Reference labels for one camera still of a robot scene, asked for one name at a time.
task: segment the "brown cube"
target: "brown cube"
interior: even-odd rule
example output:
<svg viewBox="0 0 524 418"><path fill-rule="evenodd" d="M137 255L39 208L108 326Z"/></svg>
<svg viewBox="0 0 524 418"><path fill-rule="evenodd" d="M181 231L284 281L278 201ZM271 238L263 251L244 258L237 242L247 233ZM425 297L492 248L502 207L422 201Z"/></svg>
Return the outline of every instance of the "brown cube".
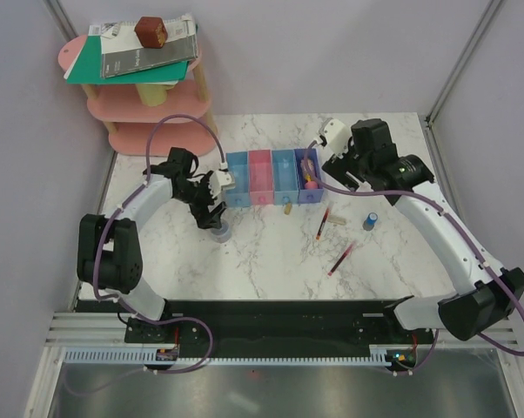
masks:
<svg viewBox="0 0 524 418"><path fill-rule="evenodd" d="M145 48L161 48L167 40L167 29L161 17L140 17L134 31Z"/></svg>

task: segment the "shelf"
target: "shelf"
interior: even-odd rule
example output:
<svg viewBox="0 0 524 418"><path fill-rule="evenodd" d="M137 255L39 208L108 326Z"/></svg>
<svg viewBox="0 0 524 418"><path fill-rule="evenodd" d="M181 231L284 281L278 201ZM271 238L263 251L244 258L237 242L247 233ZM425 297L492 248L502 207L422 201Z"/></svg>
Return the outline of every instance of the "shelf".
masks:
<svg viewBox="0 0 524 418"><path fill-rule="evenodd" d="M145 155L146 140L154 124L117 124L117 132L109 136L113 149L126 155ZM201 156L216 146L212 136L201 125L189 124L163 125L151 143L151 155L167 157L172 146L185 148Z"/></svg>
<svg viewBox="0 0 524 418"><path fill-rule="evenodd" d="M161 118L174 113L186 113L200 118L211 100L202 102L198 98L197 85L185 80L167 91L165 103L149 107L142 104L134 84L103 85L98 89L97 99L88 99L88 110L96 119L110 122L157 123ZM172 119L169 123L183 124L189 119Z"/></svg>
<svg viewBox="0 0 524 418"><path fill-rule="evenodd" d="M59 51L59 55L57 55L57 61L59 62L59 66L63 69L63 71L66 72L69 69L72 62L78 56L78 54L80 53L80 50L82 50L82 47L86 43L87 37L88 35L81 35L79 37L75 37L70 42L68 42L61 49L61 51ZM199 46L198 47L198 58L189 63L189 66L186 69L186 71L190 72L194 70L194 67L198 65L201 59L202 59L202 50L200 49L200 46Z"/></svg>

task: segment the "gray book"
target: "gray book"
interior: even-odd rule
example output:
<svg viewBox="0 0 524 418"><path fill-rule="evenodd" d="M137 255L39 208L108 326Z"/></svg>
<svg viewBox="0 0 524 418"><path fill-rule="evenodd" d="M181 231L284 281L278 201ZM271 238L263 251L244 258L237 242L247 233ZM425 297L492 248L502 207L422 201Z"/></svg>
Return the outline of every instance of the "gray book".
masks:
<svg viewBox="0 0 524 418"><path fill-rule="evenodd" d="M102 78L121 76L198 58L196 26L183 17L165 21L168 40L161 48L143 48L133 22L105 25L102 29Z"/></svg>

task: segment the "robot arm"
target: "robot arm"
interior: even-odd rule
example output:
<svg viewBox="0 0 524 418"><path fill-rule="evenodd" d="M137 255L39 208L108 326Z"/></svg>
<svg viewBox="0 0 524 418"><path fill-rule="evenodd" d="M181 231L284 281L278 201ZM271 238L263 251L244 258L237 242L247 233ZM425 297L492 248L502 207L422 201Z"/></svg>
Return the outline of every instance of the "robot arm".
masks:
<svg viewBox="0 0 524 418"><path fill-rule="evenodd" d="M349 129L337 119L328 119L319 131L317 142L333 152L322 169L347 189L356 191L359 182L366 181L374 191L418 193L434 200L444 210L438 213L426 202L410 196L386 196L434 250L455 289L455 293L449 295L397 301L391 311L403 328L445 328L460 340L468 340L513 311L508 297L443 215L450 213L459 223L518 299L524 291L524 273L520 268L508 271L484 249L453 212L420 158L398 156L386 122L369 119Z"/></svg>
<svg viewBox="0 0 524 418"><path fill-rule="evenodd" d="M194 162L198 167L194 154L181 148L171 148L167 161L153 165L147 187L111 225L108 240L113 241L112 250L105 248L102 251L99 288L117 294L127 306L151 320L161 317L165 300L151 289L142 276L138 232L160 206L173 198L189 205L200 229L219 229L225 202L218 204L218 201L223 190L234 187L234 179L225 166L203 174L199 181L193 180L191 168ZM81 281L92 284L100 236L107 219L117 209L118 206L104 215L88 214L80 221L77 275Z"/></svg>

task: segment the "red marker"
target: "red marker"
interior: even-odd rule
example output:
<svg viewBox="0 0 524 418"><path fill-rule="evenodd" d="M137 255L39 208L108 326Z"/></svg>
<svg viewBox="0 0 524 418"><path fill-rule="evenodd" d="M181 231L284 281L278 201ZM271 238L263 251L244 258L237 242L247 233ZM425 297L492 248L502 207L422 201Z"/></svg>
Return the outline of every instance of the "red marker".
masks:
<svg viewBox="0 0 524 418"><path fill-rule="evenodd" d="M318 228L318 232L316 233L316 239L320 239L320 235L322 234L322 230L324 229L324 224L326 223L326 220L328 219L328 215L330 214L330 210L332 209L332 204L328 205L326 208L326 211L324 212L324 218L322 218L322 222L320 223L320 228Z"/></svg>
<svg viewBox="0 0 524 418"><path fill-rule="evenodd" d="M351 250L353 249L353 246L355 245L355 241L353 241L351 244L349 244L349 247L341 254L341 257L339 257L339 260L336 261L336 263L333 265L332 270L330 270L330 273L328 273L328 276L331 276L333 272L337 270L339 265L343 262L343 260L346 259L346 257L349 255Z"/></svg>

